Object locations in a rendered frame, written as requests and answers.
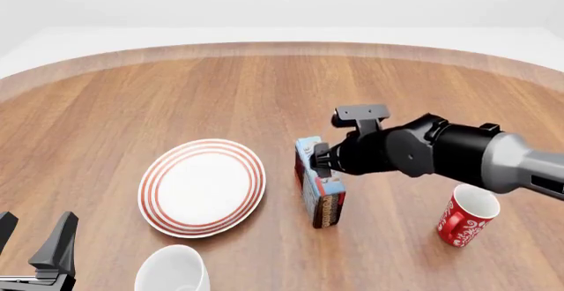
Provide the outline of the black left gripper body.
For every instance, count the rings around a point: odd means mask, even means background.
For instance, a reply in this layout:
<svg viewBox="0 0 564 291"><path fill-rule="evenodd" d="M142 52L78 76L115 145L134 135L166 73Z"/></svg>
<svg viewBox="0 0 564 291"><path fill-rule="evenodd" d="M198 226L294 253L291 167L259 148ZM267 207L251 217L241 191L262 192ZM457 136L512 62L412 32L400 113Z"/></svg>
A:
<svg viewBox="0 0 564 291"><path fill-rule="evenodd" d="M0 276L0 291L72 291L75 283L70 274L43 270L34 276Z"/></svg>

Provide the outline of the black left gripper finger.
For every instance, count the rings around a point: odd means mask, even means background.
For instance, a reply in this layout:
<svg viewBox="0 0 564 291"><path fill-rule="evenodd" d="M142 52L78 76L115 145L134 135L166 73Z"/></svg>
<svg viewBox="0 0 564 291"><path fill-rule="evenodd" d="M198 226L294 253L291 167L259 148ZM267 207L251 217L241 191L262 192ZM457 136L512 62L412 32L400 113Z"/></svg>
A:
<svg viewBox="0 0 564 291"><path fill-rule="evenodd" d="M58 274L76 274L74 244L78 229L78 216L65 212L45 243L29 259L36 277L56 277Z"/></svg>
<svg viewBox="0 0 564 291"><path fill-rule="evenodd" d="M10 240L19 219L10 212L0 213L0 254Z"/></svg>

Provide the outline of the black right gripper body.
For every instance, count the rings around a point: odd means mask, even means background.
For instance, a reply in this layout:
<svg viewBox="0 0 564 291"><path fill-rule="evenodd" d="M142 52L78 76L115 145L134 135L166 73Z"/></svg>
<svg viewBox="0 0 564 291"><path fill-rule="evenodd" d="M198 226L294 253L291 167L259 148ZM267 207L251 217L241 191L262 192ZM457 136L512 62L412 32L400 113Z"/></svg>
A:
<svg viewBox="0 0 564 291"><path fill-rule="evenodd" d="M320 142L314 145L313 150L309 158L309 165L319 177L331 177L334 171L343 171L336 146L330 147L328 143Z"/></svg>

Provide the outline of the printed chocolate pudding box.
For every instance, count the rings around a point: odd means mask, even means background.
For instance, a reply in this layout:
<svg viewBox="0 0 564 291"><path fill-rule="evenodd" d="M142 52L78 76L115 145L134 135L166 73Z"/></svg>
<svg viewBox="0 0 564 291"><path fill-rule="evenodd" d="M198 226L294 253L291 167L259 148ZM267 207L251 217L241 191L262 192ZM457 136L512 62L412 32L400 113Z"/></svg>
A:
<svg viewBox="0 0 564 291"><path fill-rule="evenodd" d="M313 228L320 229L338 224L345 202L346 189L341 175L331 171L328 178L321 178L310 167L309 159L320 137L299 138L295 142L294 170L298 187Z"/></svg>

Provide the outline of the white plate with red rings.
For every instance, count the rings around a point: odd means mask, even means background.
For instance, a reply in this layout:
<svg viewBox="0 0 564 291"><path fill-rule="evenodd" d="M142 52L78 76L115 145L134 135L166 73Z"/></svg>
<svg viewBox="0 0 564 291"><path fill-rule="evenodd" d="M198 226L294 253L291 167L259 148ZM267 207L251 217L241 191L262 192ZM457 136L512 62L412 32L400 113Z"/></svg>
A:
<svg viewBox="0 0 564 291"><path fill-rule="evenodd" d="M157 231L195 239L240 224L265 190L265 169L252 150L227 139L198 139L152 163L139 183L137 204Z"/></svg>

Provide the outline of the red mug with white pattern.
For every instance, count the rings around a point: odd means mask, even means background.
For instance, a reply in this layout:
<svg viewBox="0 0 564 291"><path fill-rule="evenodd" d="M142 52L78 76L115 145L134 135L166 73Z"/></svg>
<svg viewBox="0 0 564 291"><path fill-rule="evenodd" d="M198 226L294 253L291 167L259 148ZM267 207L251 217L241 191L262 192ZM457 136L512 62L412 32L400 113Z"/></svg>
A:
<svg viewBox="0 0 564 291"><path fill-rule="evenodd" d="M437 233L444 242L462 248L500 211L499 200L492 192L470 184L459 184L437 224Z"/></svg>

